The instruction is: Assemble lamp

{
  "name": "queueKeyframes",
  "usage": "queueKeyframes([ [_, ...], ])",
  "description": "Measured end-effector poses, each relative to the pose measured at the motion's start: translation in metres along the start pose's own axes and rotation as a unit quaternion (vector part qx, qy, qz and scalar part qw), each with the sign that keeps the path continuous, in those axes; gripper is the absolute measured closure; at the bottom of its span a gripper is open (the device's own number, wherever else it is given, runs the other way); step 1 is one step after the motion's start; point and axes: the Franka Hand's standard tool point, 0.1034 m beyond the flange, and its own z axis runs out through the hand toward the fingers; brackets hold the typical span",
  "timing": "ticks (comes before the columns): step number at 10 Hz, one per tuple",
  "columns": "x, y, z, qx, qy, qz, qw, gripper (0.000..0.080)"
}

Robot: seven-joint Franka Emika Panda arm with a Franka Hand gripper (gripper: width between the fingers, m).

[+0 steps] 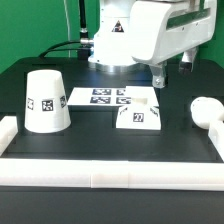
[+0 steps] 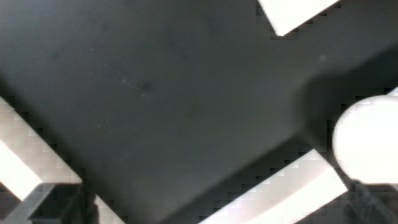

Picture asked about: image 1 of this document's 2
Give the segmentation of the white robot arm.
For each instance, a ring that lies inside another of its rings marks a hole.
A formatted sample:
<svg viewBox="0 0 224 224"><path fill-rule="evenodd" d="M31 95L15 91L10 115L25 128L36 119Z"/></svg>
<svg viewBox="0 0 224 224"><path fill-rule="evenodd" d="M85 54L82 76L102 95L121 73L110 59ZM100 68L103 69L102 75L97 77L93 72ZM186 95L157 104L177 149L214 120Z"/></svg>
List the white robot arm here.
<svg viewBox="0 0 224 224"><path fill-rule="evenodd" d="M182 56L179 72L193 70L198 47L215 30L217 0L100 0L100 28L90 66L126 72L145 64L152 85L166 85L166 61Z"/></svg>

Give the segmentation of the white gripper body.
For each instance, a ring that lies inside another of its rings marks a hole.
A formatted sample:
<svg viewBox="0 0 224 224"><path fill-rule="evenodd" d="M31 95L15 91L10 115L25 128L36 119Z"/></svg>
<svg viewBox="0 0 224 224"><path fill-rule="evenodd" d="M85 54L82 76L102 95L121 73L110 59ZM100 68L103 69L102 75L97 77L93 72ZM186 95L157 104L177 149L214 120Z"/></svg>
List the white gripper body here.
<svg viewBox="0 0 224 224"><path fill-rule="evenodd" d="M128 42L139 63L155 65L209 41L215 30L217 0L136 1Z"/></svg>

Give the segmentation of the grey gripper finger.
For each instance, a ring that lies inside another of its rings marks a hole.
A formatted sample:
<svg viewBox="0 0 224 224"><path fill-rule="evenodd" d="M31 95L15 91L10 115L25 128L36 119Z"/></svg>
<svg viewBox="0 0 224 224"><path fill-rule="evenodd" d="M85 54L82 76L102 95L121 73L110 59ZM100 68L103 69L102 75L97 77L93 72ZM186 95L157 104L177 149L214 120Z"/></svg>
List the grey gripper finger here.
<svg viewBox="0 0 224 224"><path fill-rule="evenodd" d="M194 62L198 53L198 48L193 47L183 53L182 59L179 63L179 72L187 74L193 70Z"/></svg>
<svg viewBox="0 0 224 224"><path fill-rule="evenodd" d="M152 73L152 85L155 88L164 88L166 85L166 64L150 65L150 70Z"/></svg>

